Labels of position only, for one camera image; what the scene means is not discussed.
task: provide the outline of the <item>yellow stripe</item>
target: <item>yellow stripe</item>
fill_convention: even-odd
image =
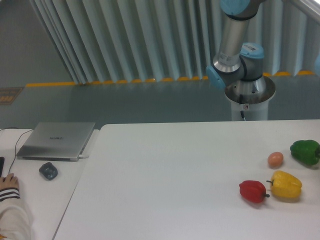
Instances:
[[[301,76],[301,75],[315,75],[315,73],[312,71],[303,70],[303,71],[299,71],[297,73],[297,75],[299,75],[299,76]],[[291,74],[287,71],[279,71],[279,72],[275,73],[274,75],[271,75],[268,72],[264,72],[263,76],[266,76],[266,77],[277,76],[277,77],[279,77],[279,76],[291,76]],[[181,76],[177,79],[177,81],[198,81],[198,80],[200,80],[200,78],[198,76],[193,76],[192,78],[188,78],[186,76]],[[208,76],[203,76],[202,80],[208,80]],[[157,81],[154,78],[148,78],[144,82],[145,83],[155,83]],[[161,79],[160,82],[174,82],[174,80],[171,77],[165,77],[165,78]],[[118,80],[115,83],[116,84],[127,84],[128,81],[127,80]],[[130,83],[137,84],[137,83],[143,83],[143,81],[141,79],[133,79]],[[104,82],[93,81],[93,82],[86,83],[85,85],[100,85],[100,84],[114,84],[114,82],[112,80],[106,80]],[[75,85],[76,84],[74,82],[67,81],[67,82],[28,83],[25,86],[27,88],[30,88],[30,87],[56,87],[56,86],[75,86]]]
[[[142,83],[142,81],[141,81],[141,79],[133,79],[133,80],[131,81],[131,83],[132,83],[132,84],[140,84],[140,83]]]
[[[313,71],[300,71],[297,75],[315,75]]]
[[[116,84],[127,84],[128,81],[127,80],[118,80],[115,82]]]
[[[72,81],[67,82],[43,82],[43,83],[28,83],[26,87],[55,87],[55,86],[74,86],[76,85]]]
[[[278,71],[277,73],[275,73],[273,76],[291,76],[291,74],[287,71]]]
[[[173,82],[174,80],[171,77],[165,77],[160,80],[160,82]]]
[[[155,83],[156,82],[156,79],[154,78],[148,78],[145,80],[146,83]]]

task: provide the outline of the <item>silver laptop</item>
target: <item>silver laptop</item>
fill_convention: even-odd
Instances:
[[[16,154],[18,159],[78,161],[94,122],[39,122]]]

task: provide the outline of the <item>cable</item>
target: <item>cable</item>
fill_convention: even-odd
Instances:
[[[26,132],[22,133],[22,134],[20,135],[18,141],[16,141],[15,147],[14,147],[14,159],[13,159],[13,162],[11,163],[11,166],[10,166],[10,168],[9,168],[8,174],[10,174],[12,165],[14,164],[14,162],[15,162],[15,160],[16,160],[16,157],[17,157],[17,156],[16,156],[16,154],[17,154],[17,144],[18,144],[20,138],[21,138],[24,134],[26,134],[26,133],[28,133],[28,132],[31,132],[31,131],[33,131],[33,130],[34,130],[34,129],[31,129],[31,130],[29,130],[29,131],[26,131]]]
[[[243,110],[240,111],[241,117],[244,121],[247,121],[245,118],[245,112]]]
[[[15,126],[10,126],[10,127],[6,127],[6,128],[0,129],[0,132],[1,132],[2,130],[6,130],[6,129],[19,129],[19,128],[15,127]]]
[[[83,156],[82,154],[79,155],[79,159],[87,159],[89,156]]]

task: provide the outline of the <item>vertical blind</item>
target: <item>vertical blind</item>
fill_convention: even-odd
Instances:
[[[220,0],[30,0],[76,84],[199,77],[219,50]],[[264,48],[263,71],[313,70],[320,26],[289,2],[267,0],[245,42]]]

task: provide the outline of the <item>white sleeve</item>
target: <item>white sleeve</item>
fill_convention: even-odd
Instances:
[[[0,240],[30,240],[31,229],[24,202],[16,188],[0,191]]]

